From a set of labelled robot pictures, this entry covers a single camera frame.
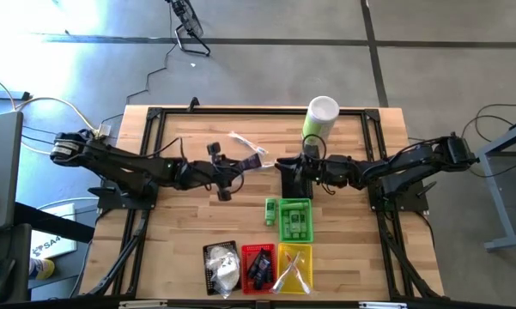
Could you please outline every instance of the yellow tray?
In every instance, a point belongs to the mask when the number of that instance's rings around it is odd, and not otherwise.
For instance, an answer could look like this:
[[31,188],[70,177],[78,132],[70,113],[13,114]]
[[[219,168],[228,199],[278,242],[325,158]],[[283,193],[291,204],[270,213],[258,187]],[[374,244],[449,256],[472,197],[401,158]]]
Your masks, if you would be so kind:
[[[276,264],[276,277],[288,267],[289,261],[284,252],[287,252],[291,258],[295,258],[296,254],[300,253],[300,260],[298,261],[298,269],[304,280],[307,280],[310,288],[313,288],[313,248],[311,245],[304,244],[278,244],[278,257]],[[288,274],[286,282],[281,289],[282,294],[305,294],[301,288],[301,284],[294,274]]]

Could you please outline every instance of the plastic bag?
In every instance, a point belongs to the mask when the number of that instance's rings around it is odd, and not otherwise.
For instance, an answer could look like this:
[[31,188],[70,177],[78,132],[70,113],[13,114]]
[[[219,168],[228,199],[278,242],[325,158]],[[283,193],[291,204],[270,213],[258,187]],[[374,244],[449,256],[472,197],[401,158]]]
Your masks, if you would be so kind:
[[210,280],[214,283],[214,289],[226,299],[240,278],[240,260],[236,251],[222,246],[212,247],[206,268],[212,270]]
[[290,260],[290,264],[283,271],[283,273],[278,277],[278,279],[275,282],[275,285],[273,286],[273,288],[271,288],[270,291],[274,294],[281,293],[282,286],[286,282],[287,278],[289,276],[295,276],[298,283],[301,285],[301,289],[303,290],[303,292],[305,294],[309,295],[311,293],[310,285],[303,278],[303,276],[301,275],[300,269],[298,268],[298,263],[302,261],[302,258],[300,256],[301,251],[298,251],[298,253],[295,255],[294,259],[292,259],[287,253],[285,253],[285,254],[287,255],[286,258],[288,258],[288,260]]
[[[269,153],[269,151],[265,150],[265,148],[259,147],[255,143],[248,141],[247,139],[245,139],[241,135],[235,133],[234,131],[231,131],[231,133],[229,133],[228,136],[231,136],[232,138],[236,139],[237,141],[242,142],[246,146],[250,147],[254,152],[256,152],[256,154],[258,154],[261,157],[265,157]],[[274,165],[275,165],[274,162],[264,162],[264,164],[260,163],[260,167],[254,167],[254,168],[264,169],[264,168],[268,168],[268,167],[273,167]]]

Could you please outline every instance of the wooden tabletop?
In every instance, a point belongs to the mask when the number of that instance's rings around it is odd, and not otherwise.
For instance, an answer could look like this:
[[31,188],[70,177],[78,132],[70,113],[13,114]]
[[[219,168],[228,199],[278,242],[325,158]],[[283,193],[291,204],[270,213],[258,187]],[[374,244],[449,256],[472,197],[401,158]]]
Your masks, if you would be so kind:
[[[148,107],[126,107],[118,137],[119,148],[139,152]],[[403,113],[399,108],[379,110],[387,153],[393,155],[408,144]],[[251,155],[252,151],[227,136],[230,131],[235,131],[267,149],[270,152],[267,161],[273,161],[277,157],[293,156],[300,152],[304,117],[168,115],[163,144],[182,136],[188,160],[207,161],[206,145],[220,142],[225,155],[241,160]],[[338,118],[328,140],[328,153],[351,155],[356,160],[366,159],[358,118]],[[174,144],[162,156],[179,156],[179,145]],[[156,207],[150,216],[137,298],[216,299],[219,296],[206,294],[204,245],[235,240],[240,251],[242,245],[278,244],[278,226],[267,227],[264,224],[264,200],[267,197],[281,197],[280,173],[270,168],[250,171],[245,176],[243,188],[233,194],[230,202],[219,202],[215,190],[160,189]],[[374,213],[368,208],[366,189],[336,189],[335,196],[326,194],[319,186],[313,189],[314,292],[311,295],[255,296],[235,291],[229,299],[388,300],[378,224]],[[125,210],[114,210],[97,224],[81,292],[93,288],[117,258],[125,217]],[[442,294],[428,227],[413,213],[402,213],[401,223],[410,261],[431,288]],[[123,288],[129,281],[131,261],[128,261],[124,273]],[[399,290],[402,291],[400,268],[395,264],[394,269]]]

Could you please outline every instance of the gray floor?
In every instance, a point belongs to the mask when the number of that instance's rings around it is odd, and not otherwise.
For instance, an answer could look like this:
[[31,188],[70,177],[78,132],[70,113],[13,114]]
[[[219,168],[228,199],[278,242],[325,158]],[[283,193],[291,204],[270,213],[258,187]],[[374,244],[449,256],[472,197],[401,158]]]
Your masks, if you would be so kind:
[[[39,5],[0,9],[22,27],[12,32],[167,37],[169,19],[162,0],[35,1]],[[428,41],[516,41],[516,1],[369,0],[377,39]],[[209,38],[365,39],[357,0],[194,0]],[[0,80],[36,96],[69,100],[93,124],[124,110],[128,94],[145,89],[148,72],[163,65],[170,45],[38,43],[19,36],[0,39]],[[378,106],[365,46],[211,45],[212,57],[175,50],[168,69],[149,79],[148,93],[130,104],[304,106],[330,95],[343,106]],[[402,107],[409,135],[430,138],[460,134],[481,106],[516,103],[516,49],[379,48],[389,106]],[[0,112],[9,103],[0,101]],[[516,108],[490,114],[516,122]],[[79,130],[83,123],[59,103],[43,101],[25,110],[27,125],[53,131]],[[507,126],[486,119],[496,137]],[[28,134],[51,139],[51,136]],[[484,142],[468,130],[472,149]],[[34,182],[35,175],[50,177]],[[438,174],[428,193],[436,252],[446,294],[456,300],[516,306],[516,248],[486,253],[483,242],[502,236],[494,203],[483,179],[470,173]],[[17,199],[41,205],[89,196],[97,185],[90,172],[54,166],[47,157],[23,150]],[[70,288],[71,284],[62,283]],[[58,286],[36,298],[64,295]]]

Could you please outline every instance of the red basket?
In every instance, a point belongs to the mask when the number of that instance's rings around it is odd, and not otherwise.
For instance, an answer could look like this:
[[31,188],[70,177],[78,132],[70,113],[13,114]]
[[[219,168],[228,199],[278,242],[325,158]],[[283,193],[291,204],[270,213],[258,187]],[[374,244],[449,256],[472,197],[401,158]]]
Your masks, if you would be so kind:
[[[254,289],[253,279],[248,279],[246,273],[252,266],[252,263],[261,249],[265,249],[271,256],[271,271],[273,273],[273,282],[264,283],[262,289]],[[274,244],[265,245],[243,245],[241,250],[242,256],[242,293],[244,294],[270,294],[269,290],[273,288],[276,281],[276,253]]]

